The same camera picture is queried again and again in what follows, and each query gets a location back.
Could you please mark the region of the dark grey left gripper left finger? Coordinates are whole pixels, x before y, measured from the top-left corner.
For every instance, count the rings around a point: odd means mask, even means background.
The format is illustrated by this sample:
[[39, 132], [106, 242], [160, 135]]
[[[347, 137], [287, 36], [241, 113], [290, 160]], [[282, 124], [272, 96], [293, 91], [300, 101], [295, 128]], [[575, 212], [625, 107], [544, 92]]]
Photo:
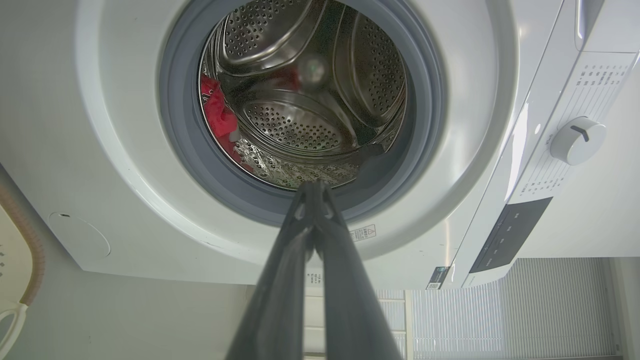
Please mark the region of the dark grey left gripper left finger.
[[303, 360], [313, 187], [313, 182], [298, 187], [225, 360]]

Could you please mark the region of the white front-load washing machine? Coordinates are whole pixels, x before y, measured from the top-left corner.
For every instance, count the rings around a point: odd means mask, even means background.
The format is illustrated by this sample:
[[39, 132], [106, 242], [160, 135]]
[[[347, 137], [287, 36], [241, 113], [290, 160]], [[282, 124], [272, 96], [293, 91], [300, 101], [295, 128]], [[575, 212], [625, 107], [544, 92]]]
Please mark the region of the white front-load washing machine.
[[[103, 234], [110, 255], [73, 258], [84, 271], [255, 284], [284, 220], [231, 211], [223, 222], [226, 207], [183, 166], [163, 122], [163, 53], [189, 2], [0, 0], [0, 166], [48, 227], [63, 213]], [[354, 242], [373, 285], [426, 289], [450, 267], [441, 289], [455, 289], [524, 258], [640, 256], [640, 115], [610, 111], [640, 76], [640, 50], [578, 51], [576, 0], [409, 4], [441, 56], [444, 128], [409, 193], [346, 220], [375, 225]], [[577, 117], [607, 132], [571, 166], [550, 146]], [[470, 273], [505, 205], [546, 198], [510, 264]]]

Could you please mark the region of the white round program knob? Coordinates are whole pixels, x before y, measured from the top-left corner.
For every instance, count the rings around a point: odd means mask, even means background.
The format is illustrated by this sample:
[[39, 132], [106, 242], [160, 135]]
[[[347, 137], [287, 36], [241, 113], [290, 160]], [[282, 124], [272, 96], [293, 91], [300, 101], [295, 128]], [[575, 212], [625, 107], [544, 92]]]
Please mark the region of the white round program knob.
[[579, 116], [564, 125], [553, 138], [550, 155], [569, 166], [578, 166], [592, 158], [607, 136], [602, 123]]

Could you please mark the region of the blue energy label sticker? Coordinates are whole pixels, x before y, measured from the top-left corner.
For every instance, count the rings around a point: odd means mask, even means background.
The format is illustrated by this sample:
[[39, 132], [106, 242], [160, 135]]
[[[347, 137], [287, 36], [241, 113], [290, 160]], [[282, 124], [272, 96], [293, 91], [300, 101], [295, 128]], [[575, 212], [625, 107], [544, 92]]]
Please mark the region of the blue energy label sticker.
[[439, 290], [442, 287], [442, 284], [447, 278], [448, 272], [450, 271], [450, 266], [437, 266], [432, 275], [430, 276], [429, 282], [427, 283], [426, 290]]

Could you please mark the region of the white detergent drawer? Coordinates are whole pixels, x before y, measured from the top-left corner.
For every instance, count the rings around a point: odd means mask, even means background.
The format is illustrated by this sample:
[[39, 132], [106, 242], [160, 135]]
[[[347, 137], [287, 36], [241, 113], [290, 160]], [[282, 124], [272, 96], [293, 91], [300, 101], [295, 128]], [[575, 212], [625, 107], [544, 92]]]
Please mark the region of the white detergent drawer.
[[574, 20], [578, 51], [640, 51], [640, 0], [576, 0]]

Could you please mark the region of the stainless steel washing machine drum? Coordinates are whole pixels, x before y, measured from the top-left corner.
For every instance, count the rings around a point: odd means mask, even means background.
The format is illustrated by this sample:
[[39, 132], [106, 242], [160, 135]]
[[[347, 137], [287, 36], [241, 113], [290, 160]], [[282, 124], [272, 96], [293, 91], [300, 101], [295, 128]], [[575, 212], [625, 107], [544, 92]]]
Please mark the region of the stainless steel washing machine drum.
[[268, 186], [354, 182], [402, 129], [407, 71], [391, 37], [337, 0], [252, 0], [212, 28], [199, 60], [237, 116], [235, 150]]

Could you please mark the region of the grey rubber door gasket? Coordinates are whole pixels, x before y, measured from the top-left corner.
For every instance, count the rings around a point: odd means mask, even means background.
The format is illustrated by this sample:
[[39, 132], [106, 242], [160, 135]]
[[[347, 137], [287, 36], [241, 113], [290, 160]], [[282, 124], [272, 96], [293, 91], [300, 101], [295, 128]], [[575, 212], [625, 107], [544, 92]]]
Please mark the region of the grey rubber door gasket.
[[[402, 128], [391, 149], [369, 158], [355, 181], [334, 188], [346, 221], [388, 210], [410, 192], [444, 129], [445, 80], [435, 34], [409, 0], [337, 0], [373, 20], [402, 55], [407, 103]], [[235, 212], [254, 223], [279, 226], [293, 191], [268, 186], [240, 170], [210, 136], [201, 112], [199, 64], [208, 36], [243, 0], [190, 0], [167, 39], [158, 91], [167, 135], [190, 175], [225, 207], [222, 221]]]

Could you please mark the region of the dark grey touch control panel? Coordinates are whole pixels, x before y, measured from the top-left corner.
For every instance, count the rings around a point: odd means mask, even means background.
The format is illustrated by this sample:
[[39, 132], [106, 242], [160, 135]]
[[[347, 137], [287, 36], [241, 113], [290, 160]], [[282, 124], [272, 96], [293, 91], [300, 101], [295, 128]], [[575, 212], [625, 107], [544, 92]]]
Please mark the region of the dark grey touch control panel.
[[548, 197], [505, 205], [470, 273], [509, 265], [552, 200], [553, 198]]

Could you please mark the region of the round white filter cover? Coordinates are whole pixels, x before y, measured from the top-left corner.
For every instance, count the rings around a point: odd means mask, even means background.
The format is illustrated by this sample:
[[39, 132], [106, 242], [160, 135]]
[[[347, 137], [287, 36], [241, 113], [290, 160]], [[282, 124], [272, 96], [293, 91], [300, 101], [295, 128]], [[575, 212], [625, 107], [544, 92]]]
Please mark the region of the round white filter cover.
[[98, 261], [111, 253], [105, 236], [84, 219], [54, 212], [48, 217], [48, 225], [62, 246], [79, 263]]

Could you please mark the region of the red cloth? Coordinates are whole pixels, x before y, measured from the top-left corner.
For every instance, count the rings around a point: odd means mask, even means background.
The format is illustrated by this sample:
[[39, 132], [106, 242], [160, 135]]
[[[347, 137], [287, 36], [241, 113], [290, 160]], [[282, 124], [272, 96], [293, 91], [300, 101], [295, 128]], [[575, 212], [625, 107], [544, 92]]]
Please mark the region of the red cloth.
[[204, 73], [199, 76], [199, 95], [206, 123], [222, 151], [249, 173], [254, 169], [244, 163], [235, 146], [241, 139], [238, 117], [226, 105], [220, 83]]

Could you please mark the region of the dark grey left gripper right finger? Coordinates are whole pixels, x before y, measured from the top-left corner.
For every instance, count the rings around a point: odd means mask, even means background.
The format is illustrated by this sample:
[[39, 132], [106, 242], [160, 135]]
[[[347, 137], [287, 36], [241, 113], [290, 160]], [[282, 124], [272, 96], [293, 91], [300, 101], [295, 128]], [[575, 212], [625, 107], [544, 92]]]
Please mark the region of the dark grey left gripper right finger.
[[327, 360], [403, 360], [342, 212], [324, 182], [314, 183], [314, 201]]

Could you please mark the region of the grey warning sticker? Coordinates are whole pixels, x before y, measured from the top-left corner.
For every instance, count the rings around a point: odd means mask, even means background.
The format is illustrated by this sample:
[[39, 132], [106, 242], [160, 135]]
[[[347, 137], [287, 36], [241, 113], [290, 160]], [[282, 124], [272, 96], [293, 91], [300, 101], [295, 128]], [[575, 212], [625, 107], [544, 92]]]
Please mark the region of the grey warning sticker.
[[375, 224], [370, 224], [365, 227], [355, 228], [349, 231], [350, 238], [354, 242], [359, 242], [366, 239], [372, 239], [377, 236], [377, 228]]

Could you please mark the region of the beige perforated laundry basket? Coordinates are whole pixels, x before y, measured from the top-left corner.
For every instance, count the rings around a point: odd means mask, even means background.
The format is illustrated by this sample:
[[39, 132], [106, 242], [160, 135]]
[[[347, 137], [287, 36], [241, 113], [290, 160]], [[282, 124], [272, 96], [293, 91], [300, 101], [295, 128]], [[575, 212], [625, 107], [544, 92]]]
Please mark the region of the beige perforated laundry basket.
[[0, 184], [0, 323], [11, 320], [0, 338], [0, 360], [25, 325], [26, 312], [44, 280], [45, 267], [41, 239], [9, 189]]

